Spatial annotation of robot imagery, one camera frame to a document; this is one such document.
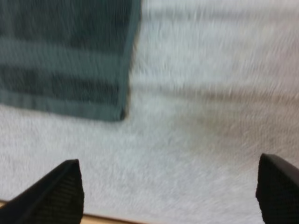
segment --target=white carpet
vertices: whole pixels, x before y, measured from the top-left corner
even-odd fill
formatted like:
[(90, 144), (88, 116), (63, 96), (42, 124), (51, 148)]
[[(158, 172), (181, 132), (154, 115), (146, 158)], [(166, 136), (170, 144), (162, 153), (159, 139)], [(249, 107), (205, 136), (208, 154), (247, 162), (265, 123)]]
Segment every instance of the white carpet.
[(260, 154), (299, 166), (298, 21), (298, 0), (145, 0), (127, 119), (1, 106), (0, 198), (79, 158), (86, 213), (263, 223)]

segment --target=gray towel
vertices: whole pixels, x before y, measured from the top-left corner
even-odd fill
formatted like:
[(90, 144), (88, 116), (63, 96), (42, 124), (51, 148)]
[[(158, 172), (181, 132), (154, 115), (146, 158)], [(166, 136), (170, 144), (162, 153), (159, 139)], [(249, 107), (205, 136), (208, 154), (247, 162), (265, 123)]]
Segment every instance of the gray towel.
[(0, 0), (0, 103), (123, 119), (139, 0)]

